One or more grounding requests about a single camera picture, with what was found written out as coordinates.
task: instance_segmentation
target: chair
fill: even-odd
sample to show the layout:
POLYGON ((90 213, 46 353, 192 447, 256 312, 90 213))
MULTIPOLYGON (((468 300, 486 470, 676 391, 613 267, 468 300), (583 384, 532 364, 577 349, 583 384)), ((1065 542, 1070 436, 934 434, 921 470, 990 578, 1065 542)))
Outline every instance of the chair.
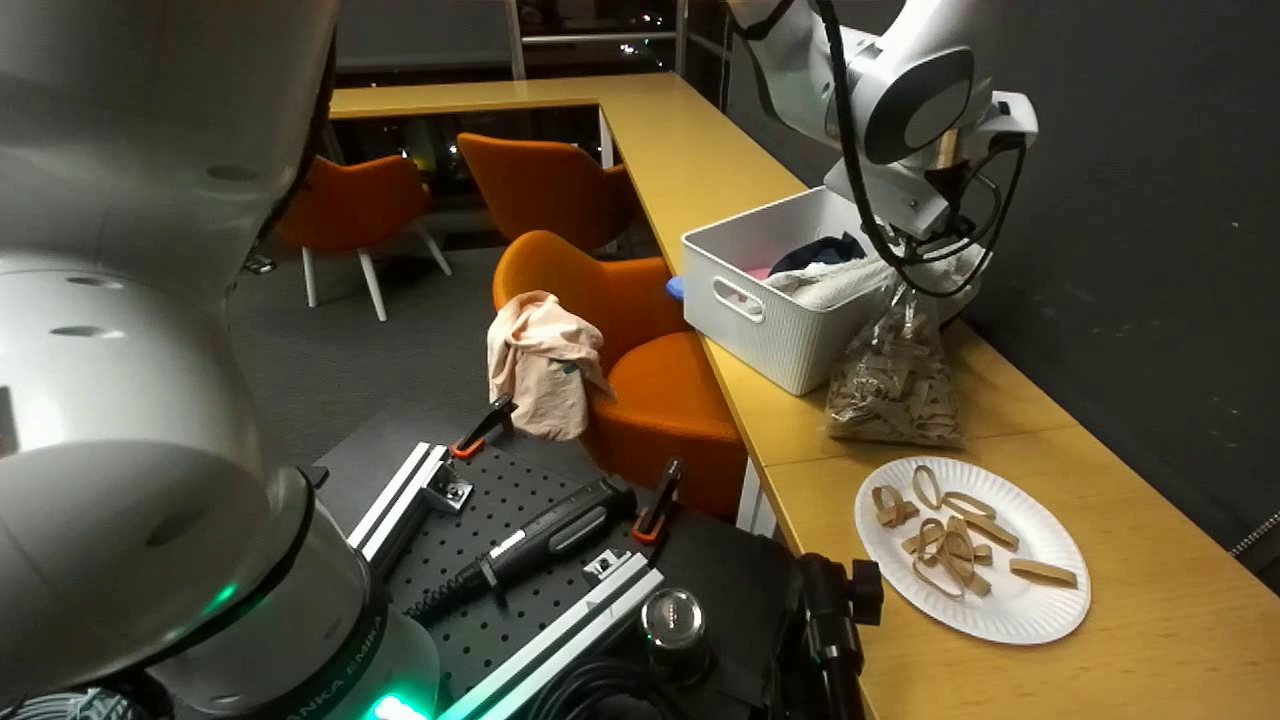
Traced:
POLYGON ((598 167, 579 144, 459 133, 457 150, 502 239, 549 230, 598 252, 638 221, 626 167, 598 167))
POLYGON ((525 231, 490 273, 490 304, 515 293, 557 293, 605 333, 598 367, 613 398, 593 391, 589 447, 598 470, 656 484, 681 456, 681 502, 721 519, 734 516, 745 439, 723 410, 699 338, 664 298, 658 258, 595 262, 557 231, 525 231))
POLYGON ((370 252, 415 231, 443 278, 452 278, 438 245, 424 230, 431 192, 421 183, 415 166, 405 156, 381 156, 362 166, 337 166, 316 156, 299 187, 290 192, 270 237, 299 252, 309 310, 316 310, 311 258, 357 258, 374 321, 386 321, 385 293, 370 267, 370 252))

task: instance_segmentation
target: plastic bag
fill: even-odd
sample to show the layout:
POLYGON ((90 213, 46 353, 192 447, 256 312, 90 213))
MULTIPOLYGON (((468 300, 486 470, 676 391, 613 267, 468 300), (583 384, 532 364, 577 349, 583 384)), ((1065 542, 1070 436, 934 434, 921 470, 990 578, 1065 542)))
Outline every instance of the plastic bag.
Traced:
POLYGON ((939 341, 939 304, 898 290, 843 349, 828 384, 828 436, 957 447, 957 391, 939 341))

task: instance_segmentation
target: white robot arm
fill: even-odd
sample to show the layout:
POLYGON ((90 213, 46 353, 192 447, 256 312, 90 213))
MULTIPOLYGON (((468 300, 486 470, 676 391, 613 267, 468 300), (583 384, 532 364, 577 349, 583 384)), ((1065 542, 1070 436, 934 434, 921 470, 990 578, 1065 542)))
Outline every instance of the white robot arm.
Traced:
POLYGON ((435 694, 426 636, 260 436, 218 318, 337 7, 0 6, 0 707, 119 671, 184 716, 358 716, 396 664, 435 694))
MULTIPOLYGON (((850 89, 840 97, 832 39, 806 0, 729 0, 769 83, 772 111, 811 141, 840 141, 840 99, 850 106, 857 172, 898 258, 927 262, 957 237, 964 182, 997 150, 1035 141, 1035 108, 990 89, 990 35, 1004 0, 902 0, 884 35, 840 30, 850 89)), ((828 183, 857 198, 846 167, 828 183)))

